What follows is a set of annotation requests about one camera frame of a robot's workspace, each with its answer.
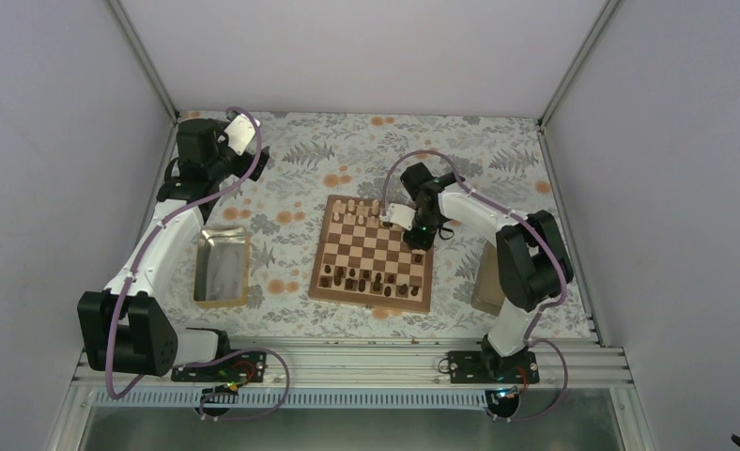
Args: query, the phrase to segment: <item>leaf pattern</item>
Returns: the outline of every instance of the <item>leaf pattern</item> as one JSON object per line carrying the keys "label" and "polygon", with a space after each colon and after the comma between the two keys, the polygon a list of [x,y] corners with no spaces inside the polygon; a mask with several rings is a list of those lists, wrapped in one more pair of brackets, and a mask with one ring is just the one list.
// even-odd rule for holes
{"label": "leaf pattern", "polygon": [[[287,112],[256,116],[262,122],[262,141],[270,146],[270,164],[259,183],[247,182],[220,199],[208,219],[208,226],[244,226],[251,234],[249,302],[235,308],[195,305],[192,241],[161,300],[169,319],[252,336],[480,338],[488,332],[495,317],[470,305],[485,241],[466,225],[448,225],[454,237],[435,243],[429,314],[312,301],[306,292],[328,195],[380,198],[389,167],[416,148],[449,155],[472,187],[503,205],[554,212],[552,197],[535,190],[535,183],[548,177],[532,119]],[[225,114],[202,112],[201,117],[225,119]],[[410,163],[420,161],[434,174],[447,172],[448,166],[432,156]],[[400,183],[406,163],[402,166],[391,178],[388,198],[408,203]],[[548,310],[534,334],[590,336],[576,284],[570,285],[567,303]]]}

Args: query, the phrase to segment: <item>chessboard border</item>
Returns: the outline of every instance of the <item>chessboard border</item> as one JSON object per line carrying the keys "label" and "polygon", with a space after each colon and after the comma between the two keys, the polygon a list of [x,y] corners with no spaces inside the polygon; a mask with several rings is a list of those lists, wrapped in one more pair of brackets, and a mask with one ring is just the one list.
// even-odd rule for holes
{"label": "chessboard border", "polygon": [[364,201],[365,205],[371,205],[374,199],[363,199],[360,197],[354,197],[349,195],[330,194],[326,200],[326,210],[323,214],[323,224],[320,229],[320,239],[317,243],[317,250],[315,253],[315,265],[312,268],[312,277],[309,281],[309,297],[316,301],[328,301],[338,303],[354,303],[358,305],[369,305],[373,307],[387,307],[397,308],[400,310],[407,310],[409,312],[416,313],[430,313],[431,312],[431,282],[434,272],[434,248],[428,250],[424,254],[423,268],[430,268],[430,271],[423,271],[423,291],[422,301],[407,301],[403,299],[392,299],[385,298],[383,296],[372,296],[374,301],[369,303],[367,301],[367,294],[363,293],[352,293],[345,291],[337,291],[331,288],[320,287],[317,283],[320,277],[320,267],[323,262],[323,251],[326,246],[326,239],[329,235],[328,225],[331,223],[332,209],[334,203],[339,200],[343,203],[347,203],[348,200],[353,199],[356,203]]}

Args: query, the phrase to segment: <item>tabletop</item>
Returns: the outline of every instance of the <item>tabletop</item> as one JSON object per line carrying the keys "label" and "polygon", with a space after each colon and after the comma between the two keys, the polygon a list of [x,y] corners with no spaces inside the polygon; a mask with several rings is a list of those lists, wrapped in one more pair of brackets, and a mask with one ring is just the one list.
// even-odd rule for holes
{"label": "tabletop", "polygon": [[[249,302],[202,309],[193,301],[195,241],[177,264],[161,300],[172,322],[214,327],[232,335],[322,337],[478,337],[495,317],[475,310],[470,297],[484,240],[451,222],[455,235],[437,239],[431,312],[415,314],[310,300],[308,284],[329,194],[380,198],[388,169],[416,149],[450,156],[478,192],[521,211],[557,209],[533,119],[510,117],[380,116],[256,113],[270,162],[257,183],[246,181],[221,198],[207,226],[244,226],[251,235]],[[225,119],[223,112],[189,111]],[[418,155],[433,174],[448,168],[438,157]],[[399,181],[391,201],[407,202]],[[564,305],[548,309],[534,336],[590,336],[577,285]]]}

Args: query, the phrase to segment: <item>gray floor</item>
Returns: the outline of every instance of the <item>gray floor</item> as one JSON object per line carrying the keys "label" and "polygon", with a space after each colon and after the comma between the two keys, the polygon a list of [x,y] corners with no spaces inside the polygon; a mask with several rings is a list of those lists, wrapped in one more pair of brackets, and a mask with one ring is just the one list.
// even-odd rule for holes
{"label": "gray floor", "polygon": [[[518,414],[554,394],[532,391]],[[84,450],[618,450],[607,390],[573,390],[550,416],[495,424],[483,413],[438,410],[282,409],[249,423],[202,422],[189,409],[96,408]]]}

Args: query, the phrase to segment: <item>metal grille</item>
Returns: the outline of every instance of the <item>metal grille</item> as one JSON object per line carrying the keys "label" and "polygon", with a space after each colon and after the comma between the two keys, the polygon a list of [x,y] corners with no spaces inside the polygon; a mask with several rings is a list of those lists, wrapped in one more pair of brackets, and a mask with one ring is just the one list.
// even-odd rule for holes
{"label": "metal grille", "polygon": [[[95,405],[109,407],[196,407],[201,388],[135,388],[116,401],[100,389]],[[281,389],[242,389],[236,396],[223,396],[208,406],[267,408],[279,401]],[[286,408],[292,409],[462,409],[486,405],[481,390],[331,390],[293,389]]]}

